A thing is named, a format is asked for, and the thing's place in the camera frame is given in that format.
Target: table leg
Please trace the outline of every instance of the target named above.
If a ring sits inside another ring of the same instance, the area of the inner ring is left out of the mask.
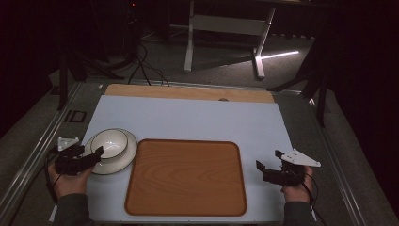
[[[256,73],[258,74],[258,78],[265,78],[261,53],[262,53],[262,49],[264,46],[264,42],[266,41],[266,38],[267,38],[267,33],[269,32],[270,26],[272,24],[272,20],[273,20],[275,11],[276,11],[276,8],[271,8],[269,10],[269,15],[267,17],[266,26],[265,26],[264,31],[261,36],[261,41],[258,45],[258,48],[255,48],[253,50],[254,60],[255,60],[255,70],[256,70]]]
[[[194,1],[190,1],[190,19],[188,21],[188,44],[185,53],[184,72],[191,73],[191,65],[193,63],[193,17],[194,17]]]

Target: light strip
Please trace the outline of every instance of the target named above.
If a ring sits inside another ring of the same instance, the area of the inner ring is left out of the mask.
[[[284,56],[295,55],[295,54],[299,54],[299,51],[293,51],[293,52],[277,54],[277,55],[271,55],[271,56],[261,56],[261,59],[274,58],[274,57],[284,57]]]

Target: wooden board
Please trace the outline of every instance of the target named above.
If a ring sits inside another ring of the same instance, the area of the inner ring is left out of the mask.
[[[266,90],[210,89],[112,84],[107,87],[105,95],[213,101],[224,99],[234,102],[274,103],[273,95]]]
[[[239,148],[232,142],[143,139],[125,210],[135,216],[242,216]]]

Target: metal rail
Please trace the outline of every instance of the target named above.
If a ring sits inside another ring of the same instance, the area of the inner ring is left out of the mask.
[[[68,107],[73,102],[73,99],[75,98],[76,93],[81,86],[81,82],[77,82],[72,86],[70,97],[68,102],[65,104],[65,107],[62,111],[56,112],[32,153],[29,155],[19,171],[15,174],[11,184],[8,186],[6,193],[3,195],[0,201],[0,225],[7,225],[9,216],[13,214],[13,211],[15,211],[14,206],[18,203],[18,201],[20,201],[20,198],[24,194],[25,187],[32,179],[32,176],[34,175],[34,172],[36,171],[40,161],[45,156],[49,144],[53,140],[56,131],[62,123],[62,119],[68,112]]]

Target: black controller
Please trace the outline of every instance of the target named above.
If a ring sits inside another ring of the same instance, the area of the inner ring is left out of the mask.
[[[85,146],[72,145],[70,148],[59,152],[55,162],[56,173],[75,176],[100,162],[101,155],[104,153],[103,146],[94,153],[82,157],[84,151]]]
[[[104,153],[103,146],[98,148],[94,153],[91,153],[87,156],[82,156],[82,153],[84,151],[85,146],[72,145],[71,147],[63,151],[58,151],[57,146],[55,146],[48,152],[45,159],[44,171],[46,175],[47,189],[55,203],[58,202],[58,198],[54,192],[54,185],[56,184],[56,180],[52,182],[48,171],[50,154],[57,155],[57,159],[55,161],[56,173],[58,173],[59,175],[66,174],[70,176],[75,176],[81,171],[95,166],[98,162],[101,161],[101,155]]]
[[[275,156],[279,159],[284,153],[275,151]],[[256,168],[263,173],[263,180],[281,186],[298,186],[305,179],[305,168],[281,159],[281,171],[267,169],[264,164],[256,161]]]

